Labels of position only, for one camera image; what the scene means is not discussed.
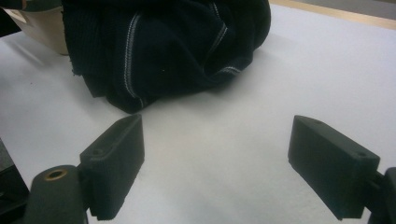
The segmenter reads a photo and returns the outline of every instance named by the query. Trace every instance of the white seam line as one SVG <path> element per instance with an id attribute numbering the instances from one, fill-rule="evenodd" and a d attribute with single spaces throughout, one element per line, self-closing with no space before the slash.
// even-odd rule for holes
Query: white seam line
<path id="1" fill-rule="evenodd" d="M 228 31 L 228 27 L 223 23 L 223 26 L 221 27 L 221 30 L 219 31 L 218 36 L 216 37 L 215 41 L 213 42 L 212 47 L 210 48 L 209 52 L 206 54 L 205 60 L 203 62 L 203 65 L 206 64 L 206 61 L 209 59 L 210 55 L 219 46 L 221 40 L 224 38 L 224 36 L 227 33 L 227 31 Z"/>
<path id="2" fill-rule="evenodd" d="M 124 66 L 124 84 L 126 90 L 131 94 L 132 97 L 137 98 L 142 106 L 144 107 L 144 103 L 141 97 L 139 97 L 133 90 L 132 87 L 132 48 L 134 46 L 134 32 L 136 29 L 137 22 L 140 19 L 140 14 L 134 14 L 132 18 L 129 28 L 128 28 L 128 35 L 127 35 L 127 44 L 125 48 L 125 66 Z"/>
<path id="3" fill-rule="evenodd" d="M 227 69 L 227 70 L 233 70 L 233 71 L 235 71 L 235 72 L 237 72 L 237 73 L 240 73 L 240 72 L 241 72 L 241 70 L 239 70 L 239 69 L 237 69 L 237 68 L 235 68 L 235 67 L 232 67 L 232 66 L 225 67 L 225 68 L 223 68 L 223 69 L 221 69 L 221 70 L 225 70 L 225 69 Z"/>
<path id="4" fill-rule="evenodd" d="M 213 3 L 213 7 L 214 7 L 214 9 L 216 11 L 216 15 L 218 15 L 218 18 L 221 19 L 221 16 L 219 14 L 218 7 L 216 6 L 216 3 Z"/>

